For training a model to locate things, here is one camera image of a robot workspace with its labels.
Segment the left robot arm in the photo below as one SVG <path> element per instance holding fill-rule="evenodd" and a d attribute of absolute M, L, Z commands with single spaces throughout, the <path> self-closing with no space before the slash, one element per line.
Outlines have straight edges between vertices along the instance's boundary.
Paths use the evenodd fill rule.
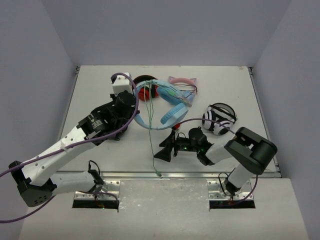
<path fill-rule="evenodd" d="M 47 150 L 9 165 L 18 192 L 28 207 L 37 207 L 59 194 L 93 194 L 102 189 L 105 182 L 96 169 L 89 167 L 80 173 L 58 171 L 77 156 L 127 130 L 137 114 L 139 99 L 126 90 L 110 97 L 111 102 L 96 107 Z"/>

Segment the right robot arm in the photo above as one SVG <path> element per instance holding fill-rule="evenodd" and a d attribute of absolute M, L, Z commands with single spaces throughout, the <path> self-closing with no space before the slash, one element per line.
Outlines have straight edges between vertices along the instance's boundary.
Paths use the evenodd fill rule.
<path fill-rule="evenodd" d="M 179 151 L 195 152 L 204 166 L 213 166 L 233 157 L 238 166 L 228 175 L 222 186 L 230 196 L 235 196 L 253 176 L 260 176 L 278 152 L 276 145 L 268 139 L 240 127 L 233 137 L 223 145 L 210 143 L 200 127 L 189 130 L 188 137 L 179 137 L 176 129 L 159 144 L 161 150 L 154 158 L 170 162 Z"/>

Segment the red headphones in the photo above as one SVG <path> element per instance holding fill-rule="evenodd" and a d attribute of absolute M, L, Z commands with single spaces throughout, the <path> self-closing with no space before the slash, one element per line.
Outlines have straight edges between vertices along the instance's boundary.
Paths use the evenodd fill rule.
<path fill-rule="evenodd" d="M 157 78 L 151 75 L 140 75 L 140 76 L 137 76 L 133 81 L 135 85 L 137 85 L 145 81 L 156 80 L 156 79 Z M 157 88 L 158 86 L 155 84 L 152 84 L 151 86 L 142 86 L 138 92 L 138 98 L 144 102 L 157 98 L 159 96 L 159 94 L 157 93 Z"/>

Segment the pink blue cat-ear headphones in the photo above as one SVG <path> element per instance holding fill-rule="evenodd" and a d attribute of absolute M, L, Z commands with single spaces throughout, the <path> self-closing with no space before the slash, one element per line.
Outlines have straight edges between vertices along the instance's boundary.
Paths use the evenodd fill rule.
<path fill-rule="evenodd" d="M 198 94 L 197 78 L 169 76 L 168 82 L 181 90 L 190 102 L 192 102 Z"/>

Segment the white black headphones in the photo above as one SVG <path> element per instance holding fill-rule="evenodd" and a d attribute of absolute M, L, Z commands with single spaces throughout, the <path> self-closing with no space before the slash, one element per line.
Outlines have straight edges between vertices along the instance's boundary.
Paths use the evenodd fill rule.
<path fill-rule="evenodd" d="M 222 102 L 209 105 L 202 118 L 202 126 L 216 136 L 226 134 L 237 121 L 235 110 Z"/>

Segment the metal rail bracket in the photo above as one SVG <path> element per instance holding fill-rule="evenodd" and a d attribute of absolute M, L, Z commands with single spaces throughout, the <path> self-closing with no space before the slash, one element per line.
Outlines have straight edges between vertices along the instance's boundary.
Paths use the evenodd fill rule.
<path fill-rule="evenodd" d="M 132 179 L 146 179 L 146 180 L 171 180 L 171 179 L 190 179 L 190 178 L 204 178 L 207 181 L 208 194 L 211 201 L 228 201 L 232 200 L 239 202 L 241 200 L 253 200 L 253 186 L 247 180 L 242 188 L 236 190 L 234 195 L 226 189 L 226 180 L 228 173 L 208 173 L 208 172 L 101 172 L 100 177 L 105 182 L 112 180 L 132 180 Z"/>

